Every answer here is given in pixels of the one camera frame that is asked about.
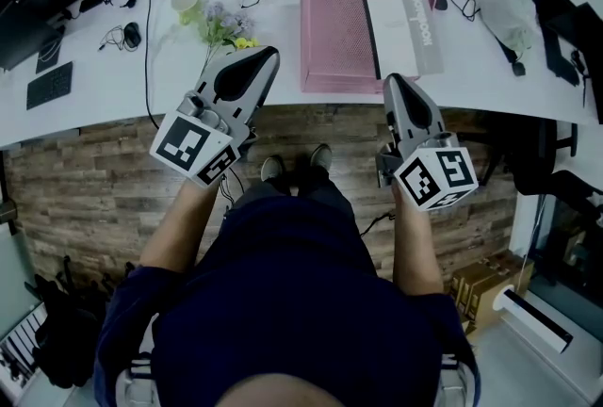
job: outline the chair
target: chair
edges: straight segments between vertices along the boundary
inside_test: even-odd
[[[481,186],[488,184],[497,165],[504,159],[521,194],[551,194],[589,220],[599,220],[601,213],[588,198],[601,191],[570,171],[553,173],[558,149],[569,147],[571,156],[576,155],[578,127],[575,124],[572,124],[572,135],[559,140],[557,123],[550,119],[494,114],[490,123],[488,133],[457,134],[460,141],[478,142],[493,148]]]

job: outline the book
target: book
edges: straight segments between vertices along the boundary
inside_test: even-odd
[[[429,0],[364,0],[378,79],[444,71]]]

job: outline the person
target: person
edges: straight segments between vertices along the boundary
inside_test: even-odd
[[[267,159],[197,266],[218,186],[182,185],[109,305],[94,368],[100,405],[116,405],[116,379],[155,313],[163,407],[434,405],[449,353],[476,375],[477,403],[475,359],[444,295],[428,214],[393,188],[393,282],[379,278],[329,179],[332,156],[324,144],[314,151],[297,197],[280,157]]]

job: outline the computer mouse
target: computer mouse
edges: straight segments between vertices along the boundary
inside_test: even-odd
[[[515,77],[523,77],[526,74],[526,66],[521,62],[514,62],[512,68]]]
[[[130,22],[123,29],[123,40],[130,49],[137,48],[142,42],[139,32],[139,25],[136,22]]]
[[[435,0],[435,9],[436,10],[448,9],[448,0]]]

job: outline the shoe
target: shoe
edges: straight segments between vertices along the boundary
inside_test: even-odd
[[[271,155],[264,161],[262,165],[262,171],[260,172],[260,178],[262,181],[268,179],[274,179],[285,174],[285,164],[283,159],[279,155]]]
[[[320,144],[310,157],[310,167],[319,166],[329,172],[333,162],[333,152],[327,144]]]

